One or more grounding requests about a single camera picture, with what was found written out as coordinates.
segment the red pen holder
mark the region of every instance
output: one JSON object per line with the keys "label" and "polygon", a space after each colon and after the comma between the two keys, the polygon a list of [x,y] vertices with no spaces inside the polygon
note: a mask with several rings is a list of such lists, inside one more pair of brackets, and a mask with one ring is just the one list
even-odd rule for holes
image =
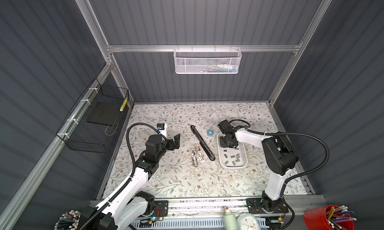
{"label": "red pen holder", "polygon": [[[332,228],[327,221],[326,212],[331,210],[331,208],[337,208],[339,206],[329,205],[325,207],[320,207],[312,210],[308,210],[304,213],[304,222],[309,230],[335,230],[336,228]],[[354,230],[355,224],[353,221],[349,222],[341,222],[339,225],[345,227],[348,230]]]}

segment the floral tablecloth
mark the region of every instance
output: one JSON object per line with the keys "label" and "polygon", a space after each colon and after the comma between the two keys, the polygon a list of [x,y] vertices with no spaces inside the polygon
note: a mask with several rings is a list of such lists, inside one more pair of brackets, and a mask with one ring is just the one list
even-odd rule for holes
{"label": "floral tablecloth", "polygon": [[[266,103],[135,105],[128,126],[136,122],[145,122],[153,126],[157,123],[167,123],[168,138],[181,134],[180,149],[166,152],[160,160],[159,168],[142,190],[153,194],[156,198],[261,195],[270,170],[260,148],[245,144],[248,165],[241,170],[225,170],[219,163],[216,136],[220,131],[217,124],[225,119],[244,119],[250,122],[255,131],[277,131]],[[198,167],[192,166],[190,150],[199,141],[190,129],[191,124],[195,125],[215,154],[215,161],[210,161],[204,153],[205,162],[198,161]],[[207,136],[208,129],[214,130],[213,137]],[[145,126],[132,128],[129,141],[136,159],[145,150],[145,142],[152,134],[154,131]],[[131,168],[132,162],[124,137],[103,194],[104,198],[129,175]],[[306,194],[300,178],[288,183],[285,194]]]}

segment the black mounting plate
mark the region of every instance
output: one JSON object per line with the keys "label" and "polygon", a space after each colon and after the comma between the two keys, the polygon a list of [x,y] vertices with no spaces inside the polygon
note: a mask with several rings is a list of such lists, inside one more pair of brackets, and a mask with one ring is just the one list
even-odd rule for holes
{"label": "black mounting plate", "polygon": [[[262,209],[261,200],[262,200],[261,197],[246,199],[246,203],[247,203],[247,207],[248,207],[249,213],[251,213],[251,214],[264,214],[264,213],[266,213]],[[284,208],[283,213],[284,212],[288,213],[289,212],[288,207],[285,204],[283,204],[283,203],[281,203],[281,204],[282,204],[282,206]],[[272,213],[281,213],[280,208],[275,210]]]}
{"label": "black mounting plate", "polygon": [[150,216],[143,216],[140,217],[166,217],[168,215],[168,201],[158,201],[155,199],[155,206],[153,208],[153,213]]}

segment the gray wall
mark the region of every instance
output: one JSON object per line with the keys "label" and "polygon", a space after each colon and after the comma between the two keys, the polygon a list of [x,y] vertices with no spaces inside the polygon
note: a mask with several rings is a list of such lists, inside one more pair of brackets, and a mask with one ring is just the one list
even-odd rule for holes
{"label": "gray wall", "polygon": [[172,53],[115,53],[135,102],[268,100],[292,53],[243,53],[238,74],[176,74]]}
{"label": "gray wall", "polygon": [[[334,0],[275,104],[286,131],[328,144],[328,164],[308,177],[329,204],[356,212],[359,229],[384,217],[383,2]],[[292,140],[306,170],[321,162],[319,144]]]}
{"label": "gray wall", "polygon": [[[320,0],[89,0],[110,45],[297,44]],[[291,53],[179,75],[171,53],[115,53],[135,102],[268,100]]]}
{"label": "gray wall", "polygon": [[[0,26],[2,212],[105,62],[74,0],[0,0]],[[108,158],[64,148],[15,229],[94,199]]]}

